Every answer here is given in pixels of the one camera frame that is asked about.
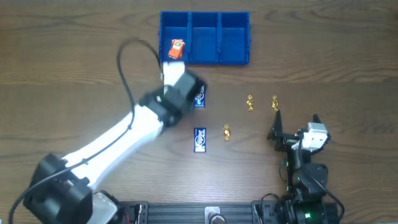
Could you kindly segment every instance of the wooden table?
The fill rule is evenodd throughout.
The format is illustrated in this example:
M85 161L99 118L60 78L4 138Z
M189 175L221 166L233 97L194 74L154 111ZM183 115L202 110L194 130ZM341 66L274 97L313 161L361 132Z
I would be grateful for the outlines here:
M398 220L398 4L392 0L146 0L0 2L0 219L49 152L73 152L118 122L129 102L116 70L119 44L158 46L159 12L250 11L247 67L192 67L208 82L196 110L130 156L103 184L120 200L250 202L285 194L285 154L266 140L277 95L294 133L318 113L332 141L313 157L345 205L343 222ZM138 100L161 84L155 59L126 49ZM254 111L246 99L254 96ZM230 142L223 141L229 123ZM193 153L192 130L208 130ZM21 205L16 223L35 218Z

